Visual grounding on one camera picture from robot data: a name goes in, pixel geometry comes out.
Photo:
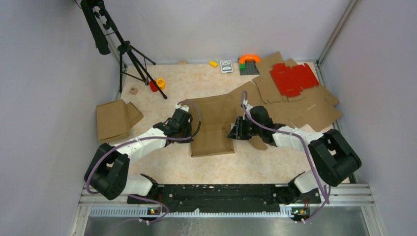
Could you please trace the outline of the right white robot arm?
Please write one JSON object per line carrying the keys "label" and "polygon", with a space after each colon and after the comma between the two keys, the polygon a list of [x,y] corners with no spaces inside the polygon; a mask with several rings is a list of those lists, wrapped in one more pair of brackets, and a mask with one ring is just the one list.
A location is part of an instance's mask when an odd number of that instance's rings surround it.
{"label": "right white robot arm", "polygon": [[338,130],[302,131],[273,122],[263,106],[243,105],[242,108],[244,114],[236,118],[227,135],[229,139],[247,141],[260,137],[267,145],[305,153],[310,170],[289,182],[288,195],[295,203],[301,203],[316,188],[328,203],[330,189],[362,166],[359,156]]}

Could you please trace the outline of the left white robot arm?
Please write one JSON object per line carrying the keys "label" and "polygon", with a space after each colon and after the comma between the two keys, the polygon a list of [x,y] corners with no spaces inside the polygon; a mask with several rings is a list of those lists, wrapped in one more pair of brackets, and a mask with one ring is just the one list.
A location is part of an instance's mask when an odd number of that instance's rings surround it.
{"label": "left white robot arm", "polygon": [[158,195],[156,181],[144,174],[129,177],[129,166],[169,144],[191,142],[192,120],[189,107],[177,105],[172,117],[153,125],[147,132],[115,146],[101,144],[84,176],[86,191],[101,194],[108,200],[134,194],[145,203],[154,202]]}

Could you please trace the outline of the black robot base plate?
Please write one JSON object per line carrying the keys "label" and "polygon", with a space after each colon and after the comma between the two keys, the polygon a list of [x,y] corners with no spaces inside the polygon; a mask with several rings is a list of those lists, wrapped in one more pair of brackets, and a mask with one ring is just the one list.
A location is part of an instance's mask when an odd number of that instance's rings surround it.
{"label": "black robot base plate", "polygon": [[275,184],[165,184],[153,187],[146,198],[165,204],[170,213],[275,213],[290,204],[321,203],[317,189],[302,194]]}

